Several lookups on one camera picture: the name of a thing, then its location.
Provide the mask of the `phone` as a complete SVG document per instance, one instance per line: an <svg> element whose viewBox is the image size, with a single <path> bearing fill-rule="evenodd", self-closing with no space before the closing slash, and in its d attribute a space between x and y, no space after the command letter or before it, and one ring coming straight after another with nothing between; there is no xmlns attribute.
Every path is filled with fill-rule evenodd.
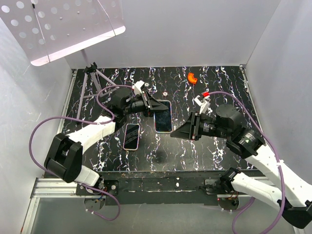
<svg viewBox="0 0 312 234"><path fill-rule="evenodd" d="M123 142L123 149L126 151L136 151L139 143L139 124L127 124Z"/></svg>
<svg viewBox="0 0 312 234"><path fill-rule="evenodd" d="M155 132L170 133L172 131L172 107L168 100L159 100L161 104L168 107L168 110L154 114Z"/></svg>

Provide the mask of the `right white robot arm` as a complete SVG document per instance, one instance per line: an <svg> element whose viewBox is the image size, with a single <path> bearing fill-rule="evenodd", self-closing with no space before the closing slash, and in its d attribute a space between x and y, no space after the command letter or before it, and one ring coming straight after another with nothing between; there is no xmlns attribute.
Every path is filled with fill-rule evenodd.
<svg viewBox="0 0 312 234"><path fill-rule="evenodd" d="M230 168L211 191L222 190L248 194L280 210L282 217L292 226L304 229L312 220L312 186L296 175L287 165L276 162L272 147L252 129L245 127L244 117L232 105L220 105L216 116L192 112L188 120L170 136L186 140L199 140L202 136L224 138L230 151L262 172L274 185L248 177Z"/></svg>

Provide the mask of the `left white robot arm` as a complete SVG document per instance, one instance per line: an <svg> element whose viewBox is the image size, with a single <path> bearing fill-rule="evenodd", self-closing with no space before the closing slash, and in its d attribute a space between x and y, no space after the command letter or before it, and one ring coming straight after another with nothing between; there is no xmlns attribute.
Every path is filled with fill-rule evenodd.
<svg viewBox="0 0 312 234"><path fill-rule="evenodd" d="M68 135L60 133L53 138L44 167L67 183L87 185L91 194L98 195L103 191L104 184L99 173L82 164L85 151L102 138L118 131L128 115L143 113L146 117L152 117L168 109L146 91L132 96L129 88L119 87L111 94L106 115L99 116L76 132Z"/></svg>

